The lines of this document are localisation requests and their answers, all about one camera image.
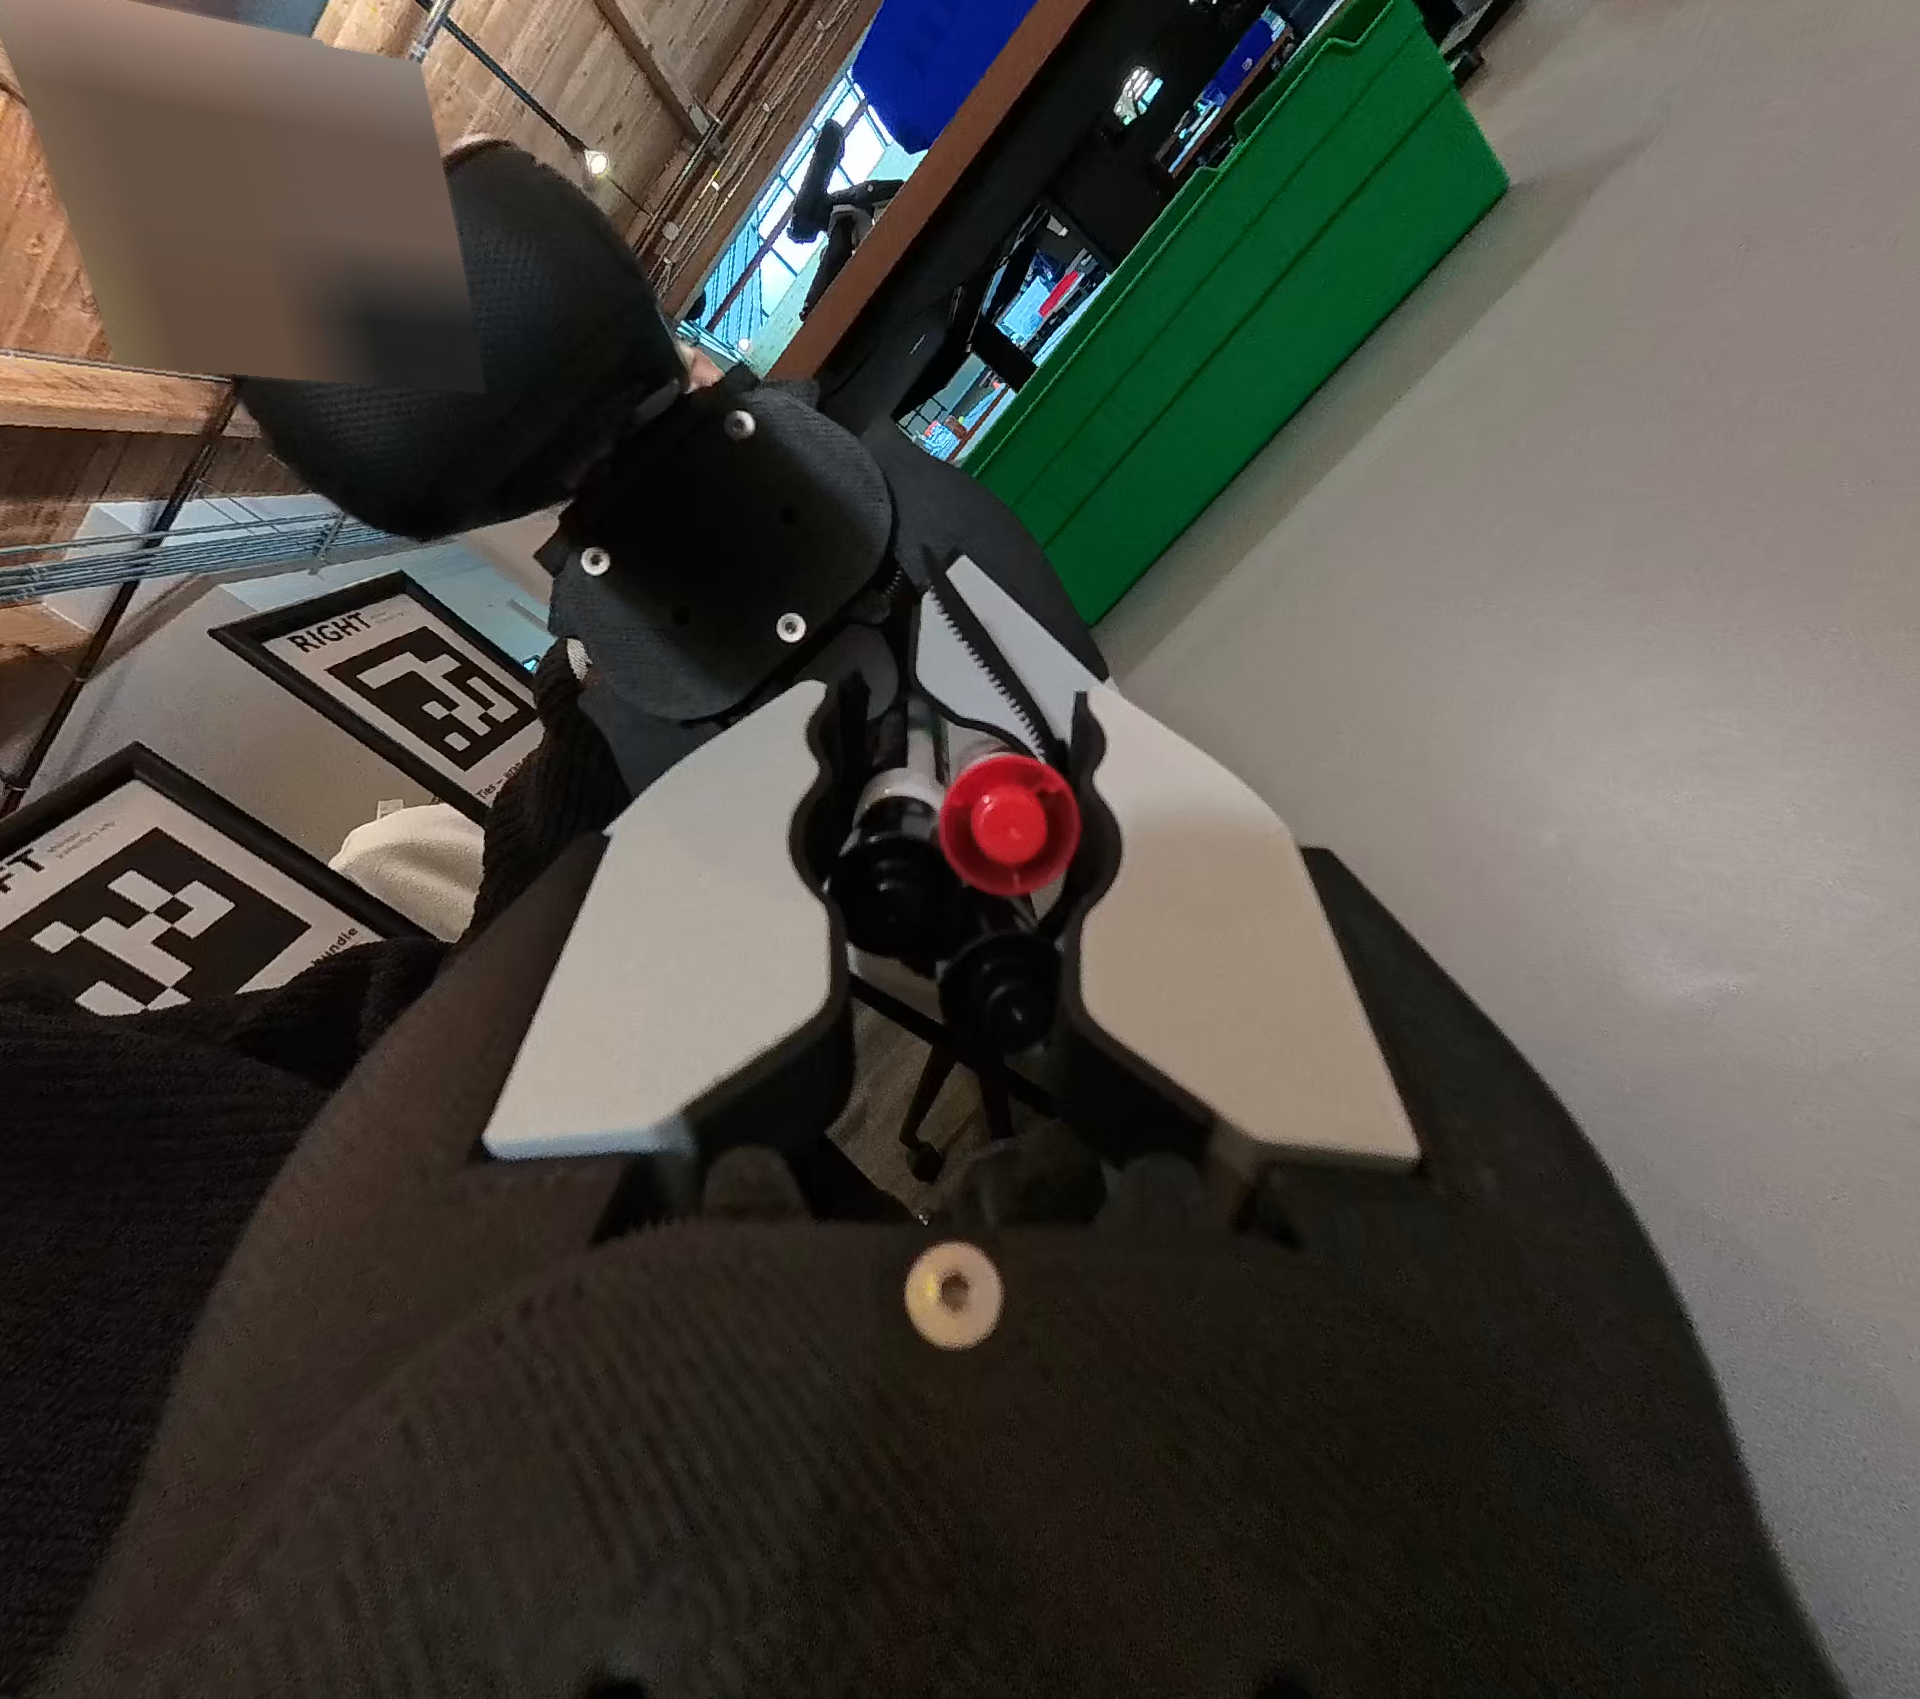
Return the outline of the brown wooden desk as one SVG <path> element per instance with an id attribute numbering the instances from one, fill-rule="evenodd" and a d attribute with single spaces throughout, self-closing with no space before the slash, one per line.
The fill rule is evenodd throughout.
<path id="1" fill-rule="evenodd" d="M 1053 181 L 1112 126 L 1144 46 L 1185 0 L 1037 0 L 968 101 L 875 216 L 765 380 L 819 382 L 856 430 L 913 403 L 963 330 L 956 306 L 994 277 Z"/>

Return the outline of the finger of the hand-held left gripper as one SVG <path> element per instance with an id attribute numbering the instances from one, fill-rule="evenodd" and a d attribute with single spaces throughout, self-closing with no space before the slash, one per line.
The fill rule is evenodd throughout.
<path id="1" fill-rule="evenodd" d="M 909 690 L 950 727 L 1070 771 L 1079 703 L 1112 673 L 961 551 L 932 551 L 905 646 Z"/>

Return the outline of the off-white cloth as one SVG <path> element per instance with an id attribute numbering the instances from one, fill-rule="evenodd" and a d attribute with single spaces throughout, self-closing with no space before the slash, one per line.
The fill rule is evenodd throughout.
<path id="1" fill-rule="evenodd" d="M 455 944 L 473 926 L 483 883 L 483 827 L 444 801 L 404 808 L 389 798 L 344 837 L 330 871 Z"/>

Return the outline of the red dry-erase marker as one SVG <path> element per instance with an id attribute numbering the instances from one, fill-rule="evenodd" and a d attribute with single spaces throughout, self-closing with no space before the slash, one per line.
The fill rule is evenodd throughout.
<path id="1" fill-rule="evenodd" d="M 1026 752 L 978 752 L 950 780 L 938 845 L 975 893 L 1022 897 L 1053 889 L 1083 834 L 1079 798 L 1050 763 Z"/>

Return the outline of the black office chair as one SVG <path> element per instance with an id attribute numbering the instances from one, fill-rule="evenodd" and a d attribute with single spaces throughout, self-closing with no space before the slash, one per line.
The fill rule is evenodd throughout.
<path id="1" fill-rule="evenodd" d="M 853 959 L 853 1059 L 853 1092 L 831 1140 L 910 1204 L 997 1140 L 1053 1112 L 1017 1063 L 983 1082 L 950 1049 L 937 983 L 898 960 Z"/>

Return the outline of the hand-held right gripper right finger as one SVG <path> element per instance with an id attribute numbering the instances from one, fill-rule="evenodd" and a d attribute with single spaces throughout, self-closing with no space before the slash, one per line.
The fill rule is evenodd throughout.
<path id="1" fill-rule="evenodd" d="M 1070 926 L 1068 1014 L 1108 1063 L 1096 1114 L 1209 1166 L 1417 1166 L 1419 1134 L 1303 849 L 1237 775 L 1124 701 L 1083 695 L 1089 817 L 1116 867 Z"/>

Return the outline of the framed tag poster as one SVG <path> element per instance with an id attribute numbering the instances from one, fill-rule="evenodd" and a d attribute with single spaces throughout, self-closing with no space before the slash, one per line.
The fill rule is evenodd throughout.
<path id="1" fill-rule="evenodd" d="M 402 572 L 211 635 L 476 823 L 542 747 L 533 673 Z"/>
<path id="2" fill-rule="evenodd" d="M 419 937 L 140 745 L 4 820 L 4 983 L 93 1016 L 234 999 Z"/>

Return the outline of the black dry-erase marker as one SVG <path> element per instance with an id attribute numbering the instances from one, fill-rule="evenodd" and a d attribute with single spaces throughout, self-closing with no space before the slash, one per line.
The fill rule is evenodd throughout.
<path id="1" fill-rule="evenodd" d="M 965 1059 L 1004 1063 L 1037 1051 L 1059 1014 L 1063 956 L 1035 930 L 998 929 L 938 968 L 950 1042 Z"/>
<path id="2" fill-rule="evenodd" d="M 963 886 L 942 845 L 946 732 L 924 701 L 905 703 L 898 752 L 853 801 L 828 893 L 856 949 L 932 978 L 956 946 Z"/>

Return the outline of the green plastic bin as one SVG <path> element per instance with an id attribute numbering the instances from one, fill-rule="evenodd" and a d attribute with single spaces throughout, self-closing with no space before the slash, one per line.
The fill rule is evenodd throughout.
<path id="1" fill-rule="evenodd" d="M 1412 0 L 1349 0 L 965 458 L 1097 623 L 1497 205 Z"/>

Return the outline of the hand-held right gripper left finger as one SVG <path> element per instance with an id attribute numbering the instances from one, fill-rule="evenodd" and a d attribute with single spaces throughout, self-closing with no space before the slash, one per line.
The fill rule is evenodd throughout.
<path id="1" fill-rule="evenodd" d="M 791 686 L 613 820 L 483 1128 L 492 1159 L 716 1159 L 838 1123 L 849 937 L 810 823 L 839 717 L 828 686 Z"/>

